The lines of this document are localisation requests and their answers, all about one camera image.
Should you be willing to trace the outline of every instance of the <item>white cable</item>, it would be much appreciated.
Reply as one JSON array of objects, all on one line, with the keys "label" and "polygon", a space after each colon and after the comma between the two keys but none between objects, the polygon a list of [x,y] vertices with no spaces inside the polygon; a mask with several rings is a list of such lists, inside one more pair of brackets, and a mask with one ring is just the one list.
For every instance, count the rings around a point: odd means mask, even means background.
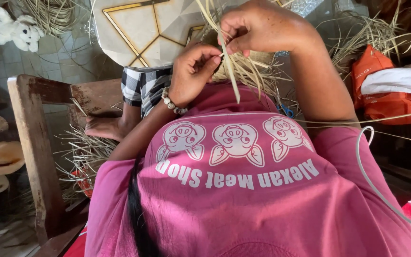
[{"label": "white cable", "polygon": [[374,190],[374,192],[380,197],[380,199],[391,209],[393,210],[397,215],[399,215],[403,220],[407,221],[408,223],[411,224],[411,220],[409,220],[407,217],[405,217],[398,209],[396,209],[390,202],[388,202],[388,200],[386,200],[386,198],[380,193],[380,191],[378,191],[378,189],[374,186],[374,184],[372,183],[372,181],[369,179],[369,177],[367,176],[366,172],[364,171],[364,168],[362,166],[361,163],[361,158],[359,157],[359,141],[361,139],[362,134],[364,133],[364,131],[366,131],[367,129],[370,129],[371,134],[370,134],[370,139],[369,139],[369,145],[372,142],[372,139],[374,138],[374,128],[371,126],[366,126],[364,127],[361,132],[359,133],[359,135],[357,136],[357,141],[356,141],[356,158],[357,158],[357,164],[362,172],[362,175],[364,176],[364,178],[366,179],[367,183],[369,183],[370,187],[372,187],[372,189]]}]

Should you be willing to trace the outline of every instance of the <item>bare foot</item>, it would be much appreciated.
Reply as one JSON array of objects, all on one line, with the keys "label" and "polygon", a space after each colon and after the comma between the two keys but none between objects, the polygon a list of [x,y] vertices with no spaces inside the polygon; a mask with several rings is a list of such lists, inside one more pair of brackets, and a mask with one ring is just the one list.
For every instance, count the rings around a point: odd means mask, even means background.
[{"label": "bare foot", "polygon": [[110,138],[121,142],[123,138],[135,127],[136,124],[128,124],[120,118],[96,118],[87,117],[85,135]]}]

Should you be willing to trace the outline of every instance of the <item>beaded bracelet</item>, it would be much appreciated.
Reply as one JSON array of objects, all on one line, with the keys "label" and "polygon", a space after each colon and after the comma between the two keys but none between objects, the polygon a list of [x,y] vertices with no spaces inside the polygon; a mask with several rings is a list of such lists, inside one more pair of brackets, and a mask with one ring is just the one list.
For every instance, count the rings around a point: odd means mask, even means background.
[{"label": "beaded bracelet", "polygon": [[188,111],[188,108],[178,108],[177,106],[175,106],[175,104],[171,102],[171,99],[168,97],[168,93],[169,87],[165,87],[163,89],[163,94],[161,95],[161,98],[163,99],[164,103],[168,105],[169,109],[174,110],[175,114],[184,115]]}]

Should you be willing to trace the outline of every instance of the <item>blue scissors handle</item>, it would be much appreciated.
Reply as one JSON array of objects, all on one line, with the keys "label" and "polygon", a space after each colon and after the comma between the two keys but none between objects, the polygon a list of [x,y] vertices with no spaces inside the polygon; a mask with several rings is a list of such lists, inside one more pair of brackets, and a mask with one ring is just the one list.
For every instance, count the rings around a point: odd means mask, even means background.
[{"label": "blue scissors handle", "polygon": [[290,110],[288,107],[286,107],[284,104],[282,104],[283,111],[285,114],[288,116],[288,118],[293,118],[294,117],[294,112]]}]

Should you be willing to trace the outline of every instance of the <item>white cloth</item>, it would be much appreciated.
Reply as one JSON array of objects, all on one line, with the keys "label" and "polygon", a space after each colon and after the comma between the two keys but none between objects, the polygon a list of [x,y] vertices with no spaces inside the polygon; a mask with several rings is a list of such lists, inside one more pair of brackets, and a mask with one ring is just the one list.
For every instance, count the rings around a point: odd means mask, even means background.
[{"label": "white cloth", "polygon": [[389,92],[411,93],[411,68],[393,68],[368,75],[361,85],[361,94]]}]

